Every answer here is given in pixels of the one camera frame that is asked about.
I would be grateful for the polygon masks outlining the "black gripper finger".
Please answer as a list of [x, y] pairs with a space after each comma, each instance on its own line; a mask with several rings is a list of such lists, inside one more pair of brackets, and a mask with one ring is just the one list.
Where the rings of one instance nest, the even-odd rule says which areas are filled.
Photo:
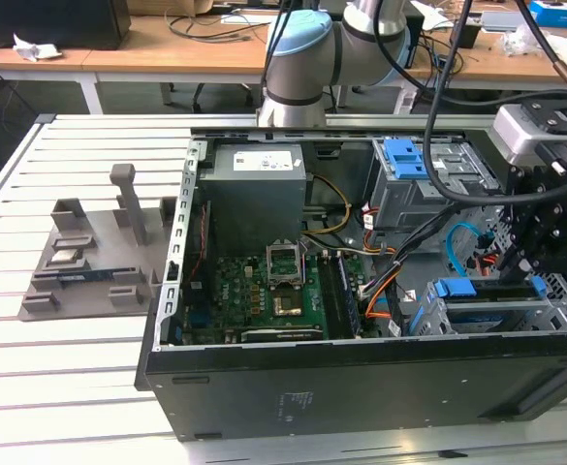
[[[550, 189], [546, 170], [540, 167], [519, 169], [509, 176], [508, 187], [512, 195], [545, 193]], [[549, 203], [527, 203], [504, 207], [502, 222], [506, 225], [506, 236], [510, 245], [502, 253], [499, 265], [499, 280], [519, 282], [537, 265], [541, 242], [548, 230], [546, 215], [551, 210]]]

